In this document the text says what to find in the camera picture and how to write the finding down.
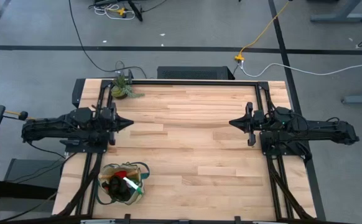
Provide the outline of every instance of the white cable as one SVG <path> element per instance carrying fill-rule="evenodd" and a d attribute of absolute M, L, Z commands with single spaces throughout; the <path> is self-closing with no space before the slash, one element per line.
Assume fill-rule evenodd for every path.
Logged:
<path fill-rule="evenodd" d="M 111 17 L 108 14 L 108 9 L 112 9 L 112 10 L 118 10 L 120 9 L 119 5 L 117 4 L 111 4 L 108 7 L 96 7 L 94 6 L 94 13 L 99 15 L 99 16 L 103 16 L 106 15 L 108 18 L 110 19 L 118 19 L 118 20 L 131 20 L 134 19 L 136 17 L 135 13 L 133 11 L 126 11 L 125 13 L 132 13 L 134 16 L 132 18 L 118 18 L 118 17 Z"/>
<path fill-rule="evenodd" d="M 263 70 L 260 74 L 258 74 L 258 75 L 250 75 L 250 74 L 247 74 L 247 73 L 244 71 L 243 63 L 244 63 L 244 61 L 242 60 L 242 63 L 241 63 L 241 65 L 240 65 L 240 68 L 242 69 L 242 71 L 243 71 L 243 73 L 244 73 L 245 75 L 250 76 L 250 77 L 259 77 L 259 76 L 261 76 L 269 67 L 271 67 L 271 66 L 273 66 L 273 65 L 278 65 L 278 66 L 286 67 L 286 68 L 289 68 L 289 69 L 292 69 L 292 70 L 295 70 L 295 71 L 299 71 L 299 72 L 303 72 L 303 73 L 307 73 L 307 74 L 311 74 L 311 75 L 332 75 L 332 74 L 335 74 L 335 73 L 338 73 L 338 72 L 342 72 L 342 71 L 345 71 L 345 70 L 349 70 L 349 69 L 352 69 L 352 68 L 362 67 L 362 65 L 354 65 L 354 66 L 346 67 L 346 68 L 343 68 L 343 69 L 340 69 L 340 70 L 337 70 L 337 71 L 334 71 L 334 72 L 315 73 L 315 72 L 307 72 L 307 71 L 304 71 L 304 70 L 301 70 L 301 69 L 298 69 L 298 68 L 293 68 L 293 67 L 286 66 L 286 65 L 282 65 L 282 64 L 279 64 L 279 63 L 272 63 L 272 64 L 269 64 L 266 68 L 264 68 L 264 70 Z"/>

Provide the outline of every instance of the wooden tabletop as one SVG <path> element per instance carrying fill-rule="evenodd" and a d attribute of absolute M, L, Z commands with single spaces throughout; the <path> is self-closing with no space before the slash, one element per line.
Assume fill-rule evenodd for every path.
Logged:
<path fill-rule="evenodd" d="M 79 107 L 95 105 L 100 79 L 87 79 Z M 118 113 L 135 123 L 115 135 L 102 166 L 145 162 L 151 176 L 143 198 L 132 205 L 95 202 L 95 218 L 275 220 L 266 158 L 258 142 L 228 124 L 244 115 L 248 101 L 257 109 L 252 86 L 133 85 L 142 98 L 116 100 Z M 284 82 L 269 82 L 276 106 L 290 108 Z M 63 168 L 53 214 L 78 190 L 86 154 L 79 153 Z M 315 216 L 303 160 L 284 156 L 290 191 L 308 214 Z M 282 214 L 285 204 L 279 191 Z M 83 213 L 88 204 L 87 190 Z M 104 202 L 109 197 L 99 189 Z"/>

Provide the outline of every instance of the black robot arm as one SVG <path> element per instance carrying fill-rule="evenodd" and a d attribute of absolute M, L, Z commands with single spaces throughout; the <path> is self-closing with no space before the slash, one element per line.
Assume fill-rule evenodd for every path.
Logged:
<path fill-rule="evenodd" d="M 60 142 L 69 146 L 69 152 L 97 152 L 108 143 L 115 144 L 114 132 L 134 122 L 120 117 L 115 104 L 109 108 L 78 108 L 58 118 L 31 119 L 22 127 L 24 142 L 43 138 L 67 138 Z"/>
<path fill-rule="evenodd" d="M 338 118 L 327 121 L 307 121 L 292 110 L 277 107 L 271 103 L 267 114 L 263 110 L 253 112 L 253 104 L 246 105 L 246 114 L 242 118 L 230 121 L 230 125 L 249 133 L 248 145 L 256 143 L 253 131 L 261 131 L 268 141 L 277 144 L 291 141 L 331 140 L 335 143 L 350 145 L 359 141 L 354 127 Z"/>

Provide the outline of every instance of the concrete floor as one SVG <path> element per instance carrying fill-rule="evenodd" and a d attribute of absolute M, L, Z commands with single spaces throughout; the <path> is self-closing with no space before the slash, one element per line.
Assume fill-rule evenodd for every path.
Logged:
<path fill-rule="evenodd" d="M 159 0 L 142 2 L 145 9 Z M 362 41 L 362 24 L 313 24 L 312 13 L 336 10 L 337 4 L 292 1 L 280 16 L 288 49 L 355 50 Z M 72 1 L 81 39 L 91 46 L 183 46 L 240 47 L 253 41 L 271 20 L 267 1 L 169 0 L 144 14 L 144 22 L 113 21 L 97 16 L 86 7 L 90 0 Z M 276 0 L 277 10 L 285 0 Z M 362 3 L 356 8 L 362 12 Z M 63 0 L 13 0 L 0 20 L 0 45 L 79 46 Z M 274 27 L 270 26 L 254 47 L 278 49 Z M 222 66 L 234 69 L 234 52 L 89 52 L 105 69 L 122 60 L 126 66 L 140 66 L 148 77 L 156 77 L 158 66 Z M 245 69 L 260 72 L 272 62 L 282 63 L 280 54 L 244 54 Z M 303 70 L 329 72 L 362 63 L 362 55 L 292 55 L 290 64 Z M 81 51 L 0 50 L 0 105 L 8 110 L 26 110 L 31 116 L 51 117 L 68 113 L 77 78 L 110 77 L 97 70 Z M 362 68 L 327 77 L 293 72 L 303 115 L 308 119 L 338 116 L 354 125 L 361 141 L 352 146 L 311 142 L 313 161 L 327 220 L 362 223 L 362 105 L 340 103 L 345 95 L 362 94 Z M 283 68 L 272 67 L 259 78 L 240 70 L 238 80 L 286 80 Z M 55 159 L 22 143 L 22 123 L 3 120 L 0 126 L 0 180 L 12 158 Z M 57 152 L 64 147 L 57 140 L 44 139 L 36 145 Z"/>

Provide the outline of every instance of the potted plant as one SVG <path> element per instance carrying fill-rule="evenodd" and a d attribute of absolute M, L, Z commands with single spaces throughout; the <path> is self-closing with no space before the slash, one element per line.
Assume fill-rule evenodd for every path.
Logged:
<path fill-rule="evenodd" d="M 131 98 L 137 98 L 144 96 L 143 93 L 133 93 L 131 85 L 127 84 L 126 77 L 123 74 L 120 74 L 118 78 L 115 78 L 113 81 L 113 87 L 111 94 L 116 99 L 124 99 L 127 96 Z"/>

